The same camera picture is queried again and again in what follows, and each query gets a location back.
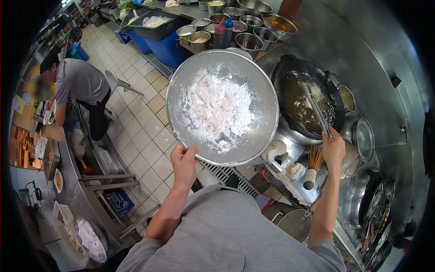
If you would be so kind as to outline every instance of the left hand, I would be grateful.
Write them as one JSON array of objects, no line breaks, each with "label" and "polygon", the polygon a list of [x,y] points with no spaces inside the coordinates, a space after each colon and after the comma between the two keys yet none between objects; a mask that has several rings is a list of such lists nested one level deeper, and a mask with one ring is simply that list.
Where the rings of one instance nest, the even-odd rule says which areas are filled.
[{"label": "left hand", "polygon": [[175,173],[174,187],[192,188],[196,180],[195,164],[199,162],[195,158],[198,151],[196,146],[190,146],[185,150],[181,144],[177,143],[171,152],[171,162]]}]

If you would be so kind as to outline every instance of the black cap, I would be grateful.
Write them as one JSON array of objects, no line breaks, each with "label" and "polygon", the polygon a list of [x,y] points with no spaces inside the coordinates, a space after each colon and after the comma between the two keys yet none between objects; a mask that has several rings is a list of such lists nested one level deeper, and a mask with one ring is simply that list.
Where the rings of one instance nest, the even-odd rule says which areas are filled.
[{"label": "black cap", "polygon": [[59,57],[56,54],[49,54],[41,63],[39,67],[39,74],[42,74],[50,69],[53,66],[53,63],[55,63],[56,66],[59,65]]}]

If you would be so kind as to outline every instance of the green vegetables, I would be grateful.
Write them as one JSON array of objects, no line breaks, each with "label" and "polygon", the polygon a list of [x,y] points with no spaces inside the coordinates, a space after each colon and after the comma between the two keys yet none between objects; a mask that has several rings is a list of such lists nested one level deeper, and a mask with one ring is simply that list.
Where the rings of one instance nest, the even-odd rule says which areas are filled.
[{"label": "green vegetables", "polygon": [[133,0],[126,0],[118,4],[120,10],[125,10],[125,13],[130,14],[133,12]]}]

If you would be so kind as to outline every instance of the gray shirt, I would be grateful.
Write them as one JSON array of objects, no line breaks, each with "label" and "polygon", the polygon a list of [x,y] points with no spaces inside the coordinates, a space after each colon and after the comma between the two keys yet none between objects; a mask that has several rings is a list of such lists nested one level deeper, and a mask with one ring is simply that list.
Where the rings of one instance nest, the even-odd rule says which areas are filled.
[{"label": "gray shirt", "polygon": [[117,271],[346,271],[333,242],[304,247],[264,217],[251,196],[221,187],[189,196],[168,243],[144,238]]},{"label": "gray shirt", "polygon": [[101,102],[109,91],[105,75],[83,60],[64,59],[56,72],[56,107],[65,105],[69,98],[89,105]]}]

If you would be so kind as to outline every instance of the man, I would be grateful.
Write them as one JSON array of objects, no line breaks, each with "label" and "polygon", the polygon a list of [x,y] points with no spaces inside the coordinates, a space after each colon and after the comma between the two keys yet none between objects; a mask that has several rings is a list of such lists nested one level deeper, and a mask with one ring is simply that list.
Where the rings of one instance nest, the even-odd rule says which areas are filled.
[{"label": "man", "polygon": [[[59,62],[57,55],[48,55],[43,60],[40,74],[40,85],[53,95],[47,101],[46,108],[50,109],[56,99],[54,115],[56,124],[63,126],[68,99],[75,99],[89,111],[92,139],[100,140],[110,123],[110,119],[104,115],[110,97],[110,87],[105,75],[83,60],[67,58]],[[54,83],[56,83],[55,94],[52,88]]]},{"label": "man", "polygon": [[211,185],[187,198],[196,179],[195,154],[177,144],[171,152],[174,186],[117,271],[346,271],[332,231],[345,143],[323,136],[328,178],[304,247],[261,214],[255,200],[230,187]]}]

